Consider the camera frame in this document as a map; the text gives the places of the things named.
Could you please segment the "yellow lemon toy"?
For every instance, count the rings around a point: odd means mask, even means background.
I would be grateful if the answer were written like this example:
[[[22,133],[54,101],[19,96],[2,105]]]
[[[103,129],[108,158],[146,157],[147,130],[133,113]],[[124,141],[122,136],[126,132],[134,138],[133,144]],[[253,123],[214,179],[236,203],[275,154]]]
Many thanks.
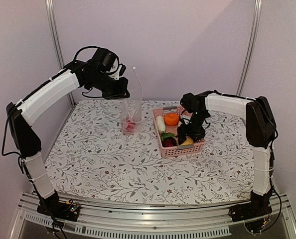
[[[179,144],[180,146],[186,146],[186,145],[193,145],[193,143],[188,143],[186,140]]]

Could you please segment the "pink perforated plastic basket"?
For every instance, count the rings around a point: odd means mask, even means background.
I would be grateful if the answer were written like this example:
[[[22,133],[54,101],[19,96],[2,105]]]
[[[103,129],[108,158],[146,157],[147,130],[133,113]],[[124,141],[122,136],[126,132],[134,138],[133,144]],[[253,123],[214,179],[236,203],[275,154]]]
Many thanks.
[[[153,123],[154,123],[155,131],[157,134],[157,140],[160,147],[161,156],[163,158],[198,153],[202,150],[205,144],[205,139],[201,139],[197,142],[194,142],[193,144],[179,145],[178,139],[175,136],[174,138],[177,143],[176,146],[164,147],[162,145],[161,134],[158,131],[157,122],[156,122],[157,116],[164,117],[166,114],[170,114],[170,113],[177,114],[178,116],[186,116],[186,118],[189,118],[191,116],[191,114],[188,112],[184,112],[183,114],[181,114],[183,111],[184,111],[184,108],[182,106],[155,108],[152,110]]]

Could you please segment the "clear zip top bag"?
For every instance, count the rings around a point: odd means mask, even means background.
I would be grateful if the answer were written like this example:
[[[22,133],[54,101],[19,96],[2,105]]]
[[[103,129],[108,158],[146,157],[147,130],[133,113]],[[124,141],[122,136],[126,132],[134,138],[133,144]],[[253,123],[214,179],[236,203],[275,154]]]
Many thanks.
[[[122,126],[122,120],[125,118],[129,118],[133,121],[136,121],[138,123],[138,126],[134,133],[137,133],[141,130],[141,124],[142,124],[143,85],[137,75],[136,66],[133,67],[133,70],[130,73],[128,80],[129,80],[128,91],[130,92],[130,97],[124,99],[123,101],[122,112],[121,112],[121,126]]]

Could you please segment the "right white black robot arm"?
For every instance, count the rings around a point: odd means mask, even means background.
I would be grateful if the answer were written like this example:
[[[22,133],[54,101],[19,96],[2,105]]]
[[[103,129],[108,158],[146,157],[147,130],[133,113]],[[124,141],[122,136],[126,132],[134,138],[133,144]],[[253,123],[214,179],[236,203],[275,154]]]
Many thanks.
[[[263,197],[271,192],[274,141],[279,134],[266,97],[247,98],[213,90],[197,95],[187,93],[181,98],[180,105],[184,112],[191,114],[189,122],[183,121],[177,129],[180,143],[187,137],[195,142],[205,137],[203,123],[210,117],[211,111],[241,118],[245,122],[246,138],[253,151],[254,183],[251,195]]]

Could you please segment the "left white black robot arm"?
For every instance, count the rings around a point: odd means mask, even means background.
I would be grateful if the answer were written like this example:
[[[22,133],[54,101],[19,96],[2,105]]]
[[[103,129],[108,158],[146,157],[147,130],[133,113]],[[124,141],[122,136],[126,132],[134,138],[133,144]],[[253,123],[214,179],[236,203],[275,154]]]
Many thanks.
[[[24,171],[52,216],[63,211],[62,204],[52,196],[56,191],[51,184],[41,156],[41,140],[32,129],[37,119],[56,102],[78,88],[97,89],[106,100],[129,98],[128,80],[123,76],[126,66],[107,48],[92,47],[94,55],[86,62],[74,57],[56,75],[49,78],[16,104],[6,107],[5,129],[10,130],[23,162]]]

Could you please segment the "orange tangerine toy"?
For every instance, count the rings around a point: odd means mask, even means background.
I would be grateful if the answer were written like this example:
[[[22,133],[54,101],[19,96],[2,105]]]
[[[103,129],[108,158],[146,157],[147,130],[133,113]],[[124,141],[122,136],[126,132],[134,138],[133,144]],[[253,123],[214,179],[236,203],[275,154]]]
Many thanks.
[[[179,115],[176,113],[168,113],[164,116],[164,123],[167,126],[177,126],[179,123]]]

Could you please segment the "white radish toy left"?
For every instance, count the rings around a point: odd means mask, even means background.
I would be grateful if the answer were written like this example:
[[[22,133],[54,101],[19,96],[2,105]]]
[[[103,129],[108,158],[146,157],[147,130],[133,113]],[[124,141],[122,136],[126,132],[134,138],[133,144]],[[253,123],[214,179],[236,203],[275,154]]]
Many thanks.
[[[156,122],[156,126],[157,126],[157,130],[160,134],[165,133],[166,131],[166,126],[165,126],[165,122],[164,122],[164,118],[161,115],[158,115],[155,118],[155,122]]]

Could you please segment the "floral patterned table mat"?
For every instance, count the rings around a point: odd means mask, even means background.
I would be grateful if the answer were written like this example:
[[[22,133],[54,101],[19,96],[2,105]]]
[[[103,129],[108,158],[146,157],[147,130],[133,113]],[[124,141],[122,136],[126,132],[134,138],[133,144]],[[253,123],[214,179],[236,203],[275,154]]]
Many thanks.
[[[211,112],[201,152],[163,158],[152,111],[174,101],[142,103],[142,128],[121,131],[121,100],[80,101],[45,167],[56,191],[140,204],[207,204],[250,197],[254,161],[240,118]]]

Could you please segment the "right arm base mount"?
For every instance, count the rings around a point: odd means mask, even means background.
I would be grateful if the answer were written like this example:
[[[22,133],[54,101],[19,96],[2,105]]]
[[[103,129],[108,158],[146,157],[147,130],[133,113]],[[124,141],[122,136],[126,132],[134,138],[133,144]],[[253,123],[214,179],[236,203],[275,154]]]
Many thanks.
[[[245,221],[245,229],[251,234],[262,233],[271,219],[270,203],[261,206],[250,203],[235,204],[229,208],[232,222]]]

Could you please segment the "left aluminium vertical post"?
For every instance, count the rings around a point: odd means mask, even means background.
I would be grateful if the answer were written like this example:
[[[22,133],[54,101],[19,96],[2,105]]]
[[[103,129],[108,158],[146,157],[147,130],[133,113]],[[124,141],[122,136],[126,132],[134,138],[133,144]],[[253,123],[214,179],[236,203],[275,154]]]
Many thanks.
[[[51,38],[52,38],[53,47],[55,51],[55,57],[56,57],[59,69],[62,69],[62,67],[64,66],[64,60],[63,60],[57,25],[56,25],[54,4],[52,0],[45,0],[45,5],[46,5],[46,13],[48,18]]]

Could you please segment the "aluminium vertical post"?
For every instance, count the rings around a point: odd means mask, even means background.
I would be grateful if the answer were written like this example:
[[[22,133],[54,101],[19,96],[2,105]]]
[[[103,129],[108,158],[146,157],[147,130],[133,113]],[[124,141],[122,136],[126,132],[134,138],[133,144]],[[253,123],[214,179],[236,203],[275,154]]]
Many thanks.
[[[64,66],[64,60],[63,60],[57,25],[56,25],[54,4],[52,0],[45,0],[45,5],[46,5],[46,13],[48,18],[51,38],[52,38],[53,47],[55,51],[55,57],[56,57],[59,69],[62,69],[62,67]]]
[[[247,46],[247,51],[243,63],[243,67],[241,70],[240,80],[237,88],[236,95],[241,96],[243,93],[243,89],[247,80],[248,72],[250,69],[250,64],[253,56],[253,52],[255,49],[255,43],[257,39],[257,34],[259,31],[260,26],[260,18],[261,18],[261,12],[262,12],[262,0],[255,0],[254,1],[254,11],[253,11],[253,19],[251,24],[251,30],[250,30],[250,37],[249,42]]]

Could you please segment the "aluminium front rail frame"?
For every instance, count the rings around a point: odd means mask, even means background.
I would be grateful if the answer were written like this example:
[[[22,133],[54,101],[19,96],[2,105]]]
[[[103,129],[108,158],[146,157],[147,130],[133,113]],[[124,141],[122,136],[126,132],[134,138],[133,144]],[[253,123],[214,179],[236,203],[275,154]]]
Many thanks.
[[[53,229],[51,218],[37,212],[38,197],[23,193],[11,227],[12,239],[296,239],[296,219],[286,194],[272,196],[272,214],[264,231],[234,222],[232,203],[150,205],[74,196],[80,203],[76,222]]]

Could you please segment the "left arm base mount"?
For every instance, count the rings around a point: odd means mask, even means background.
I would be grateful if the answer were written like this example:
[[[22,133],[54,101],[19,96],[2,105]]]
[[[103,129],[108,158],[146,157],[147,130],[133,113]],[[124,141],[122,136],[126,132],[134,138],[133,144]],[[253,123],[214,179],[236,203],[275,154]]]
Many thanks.
[[[43,199],[39,202],[37,212],[56,219],[76,222],[79,217],[81,205],[73,200],[60,202],[58,199]]]

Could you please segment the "right aluminium vertical post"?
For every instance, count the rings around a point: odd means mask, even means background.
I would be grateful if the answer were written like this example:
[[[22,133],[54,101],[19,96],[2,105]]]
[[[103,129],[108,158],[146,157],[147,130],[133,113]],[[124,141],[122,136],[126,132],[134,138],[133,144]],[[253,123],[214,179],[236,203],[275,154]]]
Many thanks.
[[[254,11],[253,11],[253,19],[251,24],[251,30],[250,30],[250,37],[249,42],[247,46],[247,51],[243,63],[243,67],[241,70],[240,80],[237,88],[236,95],[241,96],[243,93],[243,89],[247,80],[248,72],[250,69],[250,64],[253,56],[253,52],[255,49],[255,43],[257,39],[257,34],[259,31],[260,26],[260,18],[261,18],[261,12],[262,12],[262,0],[255,0],[254,1]]]

